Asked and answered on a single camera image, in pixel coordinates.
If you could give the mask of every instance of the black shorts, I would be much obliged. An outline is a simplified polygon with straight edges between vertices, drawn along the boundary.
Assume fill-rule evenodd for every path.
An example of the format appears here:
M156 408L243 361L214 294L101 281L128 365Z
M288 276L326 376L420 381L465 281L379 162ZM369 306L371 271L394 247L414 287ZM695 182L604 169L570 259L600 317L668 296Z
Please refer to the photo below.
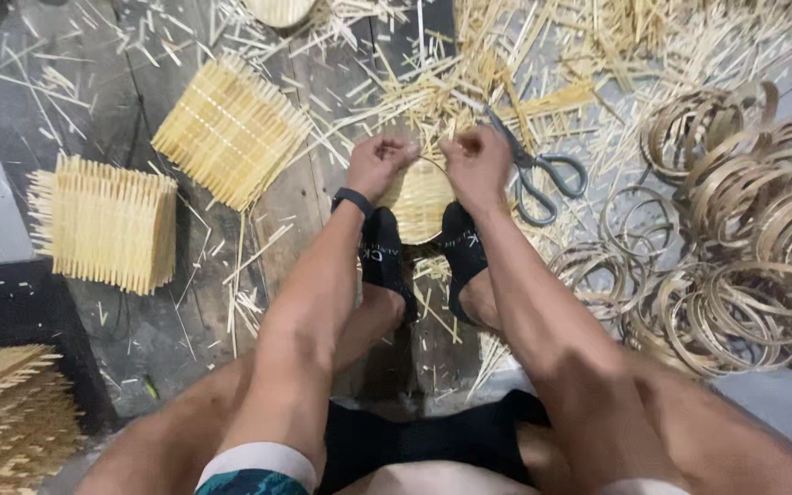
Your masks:
M551 425L543 404L520 390L453 416L404 423L329 402L317 493L330 495L390 464L421 461L462 462L534 486L518 452L518 421Z

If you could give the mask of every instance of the round bamboo tray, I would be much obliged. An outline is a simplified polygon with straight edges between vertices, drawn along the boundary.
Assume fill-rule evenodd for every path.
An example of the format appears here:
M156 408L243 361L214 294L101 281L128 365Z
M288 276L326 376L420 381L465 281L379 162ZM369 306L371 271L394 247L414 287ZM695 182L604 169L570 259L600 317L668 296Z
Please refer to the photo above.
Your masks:
M307 17L316 0L243 0L249 12L271 28L288 28Z
M428 159L401 170L380 206L392 210L403 244L430 242L442 231L442 215L454 201L445 171Z

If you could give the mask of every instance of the scissor blade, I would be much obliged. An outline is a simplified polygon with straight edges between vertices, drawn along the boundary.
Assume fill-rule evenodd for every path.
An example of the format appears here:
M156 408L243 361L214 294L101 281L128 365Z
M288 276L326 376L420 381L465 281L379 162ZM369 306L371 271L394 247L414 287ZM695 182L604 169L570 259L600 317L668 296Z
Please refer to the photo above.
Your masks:
M524 151L524 147L521 145L521 142L515 137L514 134L512 134L512 131L506 127L506 124L500 120L500 117L494 113L493 108L485 107L485 115L491 119L491 125L494 127L494 129L506 137L506 140L509 142L510 149L512 150L512 160L516 165L522 166L530 157L530 155Z

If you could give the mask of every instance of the black wristband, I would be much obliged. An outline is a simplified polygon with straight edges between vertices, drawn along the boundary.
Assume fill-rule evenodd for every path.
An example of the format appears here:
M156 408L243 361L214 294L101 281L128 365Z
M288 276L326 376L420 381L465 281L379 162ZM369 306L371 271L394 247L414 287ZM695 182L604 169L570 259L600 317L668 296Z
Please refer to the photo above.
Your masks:
M369 200L365 198L361 193L353 189L348 189L346 187L342 187L338 189L338 192L335 193L335 197L332 198L332 212L335 213L336 208L338 205L341 204L341 200L346 199L352 204L355 204L359 210L365 215L365 219L368 220L371 217L371 214L374 212L374 208L369 203Z

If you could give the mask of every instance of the fist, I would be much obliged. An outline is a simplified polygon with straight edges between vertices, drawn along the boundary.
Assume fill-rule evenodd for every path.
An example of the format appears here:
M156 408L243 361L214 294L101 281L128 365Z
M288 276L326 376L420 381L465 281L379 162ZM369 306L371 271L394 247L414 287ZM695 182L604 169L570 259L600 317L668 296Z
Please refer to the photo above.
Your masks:
M472 215L507 210L506 181L512 165L509 142L487 125L439 142L457 200Z
M416 145L395 137L378 134L357 144L350 154L350 168L346 171L346 186L377 204L392 185L399 170L417 160Z

